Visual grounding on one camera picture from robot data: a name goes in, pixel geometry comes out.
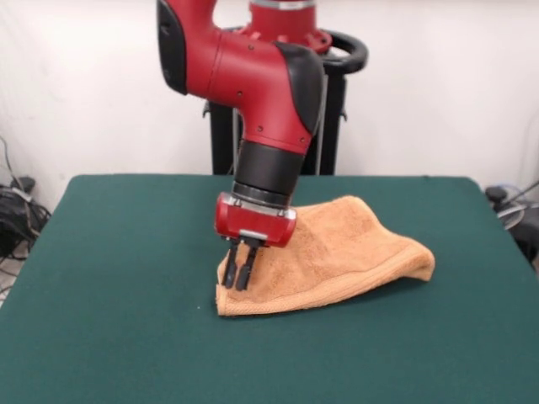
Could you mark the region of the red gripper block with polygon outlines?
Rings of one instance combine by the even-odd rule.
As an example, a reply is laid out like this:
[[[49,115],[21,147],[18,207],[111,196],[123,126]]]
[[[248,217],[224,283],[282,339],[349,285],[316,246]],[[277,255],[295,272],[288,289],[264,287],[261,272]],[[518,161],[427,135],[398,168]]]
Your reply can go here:
[[[276,209],[257,205],[236,198],[231,194],[220,194],[216,202],[214,220],[216,232],[231,239],[255,239],[267,247],[285,247],[296,229],[296,211],[292,208]],[[231,289],[237,272],[239,242],[231,242],[222,277],[222,285]],[[240,268],[236,290],[248,288],[259,247],[250,247],[245,263]]]

